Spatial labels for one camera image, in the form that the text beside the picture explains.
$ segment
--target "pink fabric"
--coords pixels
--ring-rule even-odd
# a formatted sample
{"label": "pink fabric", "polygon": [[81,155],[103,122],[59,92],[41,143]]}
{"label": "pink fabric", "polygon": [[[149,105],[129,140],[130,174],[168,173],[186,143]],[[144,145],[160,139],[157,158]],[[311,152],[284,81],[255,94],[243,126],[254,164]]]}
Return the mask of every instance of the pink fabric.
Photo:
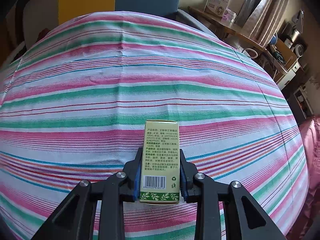
{"label": "pink fabric", "polygon": [[302,239],[320,212],[320,116],[306,120],[300,134],[307,158],[309,190],[298,219],[287,234],[287,239]]}

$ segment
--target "striped tablecloth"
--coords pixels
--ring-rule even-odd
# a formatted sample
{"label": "striped tablecloth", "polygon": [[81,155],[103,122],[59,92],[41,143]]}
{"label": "striped tablecloth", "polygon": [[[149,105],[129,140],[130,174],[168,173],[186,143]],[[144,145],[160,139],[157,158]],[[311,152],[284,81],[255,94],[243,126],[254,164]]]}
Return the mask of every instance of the striped tablecloth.
{"label": "striped tablecloth", "polygon": [[[146,119],[179,121],[187,160],[217,181],[239,180],[284,234],[303,205],[306,159],[280,90],[191,27],[131,12],[78,17],[0,77],[0,214],[18,239],[80,179],[106,179],[132,160]],[[195,219],[196,205],[182,200],[124,204],[128,240],[193,239]],[[95,235],[98,227],[99,210]]]}

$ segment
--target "tablecloth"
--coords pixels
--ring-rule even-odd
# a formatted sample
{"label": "tablecloth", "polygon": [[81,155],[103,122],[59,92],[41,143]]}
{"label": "tablecloth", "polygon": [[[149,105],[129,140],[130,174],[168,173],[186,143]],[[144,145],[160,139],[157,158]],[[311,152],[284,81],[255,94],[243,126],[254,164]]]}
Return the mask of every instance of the tablecloth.
{"label": "tablecloth", "polygon": [[[83,178],[134,159],[146,119],[179,121],[200,172],[240,181],[286,234],[308,189],[297,124],[252,60],[186,25],[132,12],[75,18],[0,73],[0,214],[30,239]],[[196,205],[125,203],[127,240],[193,239]],[[222,205],[221,234],[225,237]],[[96,214],[94,238],[99,227]]]}

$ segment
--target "silver metal screw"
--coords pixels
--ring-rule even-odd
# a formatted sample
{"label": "silver metal screw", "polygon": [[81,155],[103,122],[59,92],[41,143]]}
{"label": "silver metal screw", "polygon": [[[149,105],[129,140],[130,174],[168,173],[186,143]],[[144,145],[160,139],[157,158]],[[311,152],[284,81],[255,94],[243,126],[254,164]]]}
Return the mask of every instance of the silver metal screw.
{"label": "silver metal screw", "polygon": [[89,185],[89,181],[87,181],[86,179],[83,179],[83,180],[80,181],[79,184],[80,184],[81,187],[86,187],[86,186]]}
{"label": "silver metal screw", "polygon": [[239,182],[239,181],[233,181],[232,183],[231,183],[231,185],[233,186],[233,187],[236,187],[236,188],[238,188],[238,187],[241,187],[241,183]]}
{"label": "silver metal screw", "polygon": [[124,177],[126,176],[126,174],[125,174],[125,172],[120,171],[120,172],[117,173],[116,176],[117,176],[118,178],[122,179],[122,178],[124,178]]}
{"label": "silver metal screw", "polygon": [[204,174],[199,172],[196,174],[196,178],[197,179],[204,179]]}

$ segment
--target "cardboard box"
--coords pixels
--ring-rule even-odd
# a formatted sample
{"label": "cardboard box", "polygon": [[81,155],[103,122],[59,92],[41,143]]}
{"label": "cardboard box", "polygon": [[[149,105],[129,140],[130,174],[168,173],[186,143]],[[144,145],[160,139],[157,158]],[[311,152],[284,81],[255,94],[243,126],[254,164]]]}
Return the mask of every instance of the cardboard box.
{"label": "cardboard box", "polygon": [[230,0],[207,0],[204,11],[222,18],[227,9],[229,1]]}
{"label": "cardboard box", "polygon": [[147,120],[142,153],[140,202],[179,203],[179,124],[169,120]]}

